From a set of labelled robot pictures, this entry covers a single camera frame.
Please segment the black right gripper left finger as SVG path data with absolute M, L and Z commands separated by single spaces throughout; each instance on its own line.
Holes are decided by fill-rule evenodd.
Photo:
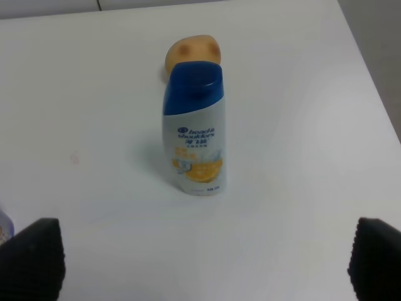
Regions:
M 1 245 L 1 300 L 58 300 L 65 275 L 56 218 L 41 218 Z

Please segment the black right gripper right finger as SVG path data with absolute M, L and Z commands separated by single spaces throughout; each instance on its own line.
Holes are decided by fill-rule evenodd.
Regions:
M 377 218 L 360 218 L 348 275 L 360 301 L 400 300 L 400 231 Z

